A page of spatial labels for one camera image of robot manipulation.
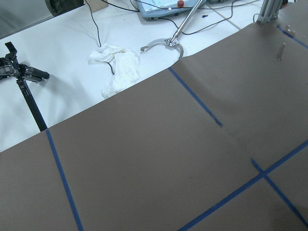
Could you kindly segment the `crumpled white cloth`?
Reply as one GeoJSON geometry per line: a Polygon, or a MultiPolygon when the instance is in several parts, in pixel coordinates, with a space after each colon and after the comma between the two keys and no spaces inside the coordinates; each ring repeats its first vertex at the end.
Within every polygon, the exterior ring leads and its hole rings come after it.
{"type": "Polygon", "coordinates": [[[101,94],[107,99],[137,83],[139,58],[130,49],[103,44],[89,55],[90,63],[106,63],[111,67],[113,77],[102,89],[101,94]]]}

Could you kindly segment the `metal reacher grabber tool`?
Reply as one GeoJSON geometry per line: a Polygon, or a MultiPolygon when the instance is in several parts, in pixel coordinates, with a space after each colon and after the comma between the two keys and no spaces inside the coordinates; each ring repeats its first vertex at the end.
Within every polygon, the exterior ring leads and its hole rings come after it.
{"type": "Polygon", "coordinates": [[[196,4],[192,7],[188,15],[185,17],[185,19],[182,21],[180,24],[179,28],[175,31],[173,36],[171,38],[161,38],[161,39],[156,39],[148,43],[146,46],[143,46],[140,48],[140,51],[144,52],[156,45],[164,45],[166,48],[171,48],[171,49],[176,49],[179,52],[179,57],[178,59],[180,60],[183,57],[184,50],[183,47],[179,44],[178,42],[178,37],[181,35],[184,27],[190,20],[191,16],[195,13],[195,11],[199,8],[201,5],[202,0],[198,0],[196,4]]]}

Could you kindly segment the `blue teach pendant tablet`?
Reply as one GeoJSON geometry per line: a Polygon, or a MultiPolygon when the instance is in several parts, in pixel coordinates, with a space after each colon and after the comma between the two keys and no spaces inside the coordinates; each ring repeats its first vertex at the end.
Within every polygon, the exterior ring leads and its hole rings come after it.
{"type": "Polygon", "coordinates": [[[200,7],[205,5],[206,0],[136,0],[142,18],[147,21],[177,16],[184,12],[188,12],[189,15],[198,2],[200,7]]]}

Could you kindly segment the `aluminium frame post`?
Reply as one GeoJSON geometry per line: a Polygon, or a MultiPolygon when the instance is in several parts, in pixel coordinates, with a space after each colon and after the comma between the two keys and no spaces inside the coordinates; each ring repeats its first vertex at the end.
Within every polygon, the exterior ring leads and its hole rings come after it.
{"type": "Polygon", "coordinates": [[[283,0],[264,0],[257,23],[267,24],[278,17],[279,10],[282,7],[283,0]]]}

